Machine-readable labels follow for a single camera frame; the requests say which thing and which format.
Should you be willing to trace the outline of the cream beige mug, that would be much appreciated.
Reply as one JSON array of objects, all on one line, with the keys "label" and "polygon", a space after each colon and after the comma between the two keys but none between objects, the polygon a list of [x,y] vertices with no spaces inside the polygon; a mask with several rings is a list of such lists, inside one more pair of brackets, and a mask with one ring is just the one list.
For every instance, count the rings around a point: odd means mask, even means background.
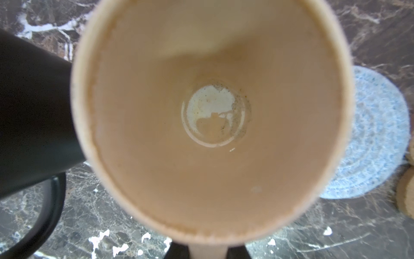
[{"label": "cream beige mug", "polygon": [[100,1],[73,62],[92,169],[192,259],[225,259],[319,197],[354,114],[326,1]]}]

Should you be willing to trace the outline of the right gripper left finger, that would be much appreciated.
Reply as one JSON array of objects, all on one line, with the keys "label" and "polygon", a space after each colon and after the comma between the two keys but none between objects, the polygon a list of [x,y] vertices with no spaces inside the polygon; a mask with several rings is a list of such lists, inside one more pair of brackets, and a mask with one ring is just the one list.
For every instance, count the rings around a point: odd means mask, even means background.
[{"label": "right gripper left finger", "polygon": [[172,242],[164,259],[189,259],[189,248],[186,245]]}]

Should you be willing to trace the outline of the black mug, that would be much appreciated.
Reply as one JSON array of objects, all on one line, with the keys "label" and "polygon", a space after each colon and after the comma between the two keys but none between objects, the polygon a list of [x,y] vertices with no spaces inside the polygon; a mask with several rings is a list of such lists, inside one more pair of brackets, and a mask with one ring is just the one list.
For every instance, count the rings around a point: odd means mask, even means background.
[{"label": "black mug", "polygon": [[43,183],[34,226],[3,259],[26,259],[63,211],[66,171],[84,162],[70,103],[70,62],[1,31],[1,197]]}]

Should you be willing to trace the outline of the cork flower-shaped coaster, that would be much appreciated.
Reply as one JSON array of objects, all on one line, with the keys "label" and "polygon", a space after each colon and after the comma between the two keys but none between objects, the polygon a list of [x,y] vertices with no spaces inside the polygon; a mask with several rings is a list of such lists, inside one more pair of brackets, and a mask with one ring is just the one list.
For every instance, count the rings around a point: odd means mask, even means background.
[{"label": "cork flower-shaped coaster", "polygon": [[414,137],[411,137],[406,156],[410,167],[402,175],[396,190],[398,209],[410,218],[414,218]]}]

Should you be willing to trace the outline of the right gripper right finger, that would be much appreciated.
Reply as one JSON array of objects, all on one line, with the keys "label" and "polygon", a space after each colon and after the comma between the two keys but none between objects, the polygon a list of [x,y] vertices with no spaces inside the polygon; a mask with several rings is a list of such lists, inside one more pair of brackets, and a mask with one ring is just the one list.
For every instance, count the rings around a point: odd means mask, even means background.
[{"label": "right gripper right finger", "polygon": [[251,256],[245,245],[231,247],[227,251],[226,259],[251,259]]}]

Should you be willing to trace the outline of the grey woven round coaster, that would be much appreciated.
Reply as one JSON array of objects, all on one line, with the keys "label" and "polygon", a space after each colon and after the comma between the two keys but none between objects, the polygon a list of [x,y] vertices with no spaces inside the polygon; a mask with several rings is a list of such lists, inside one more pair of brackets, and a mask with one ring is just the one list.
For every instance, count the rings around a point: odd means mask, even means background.
[{"label": "grey woven round coaster", "polygon": [[409,109],[387,77],[354,66],[356,108],[351,140],[322,199],[350,199],[383,184],[402,163],[409,144]]}]

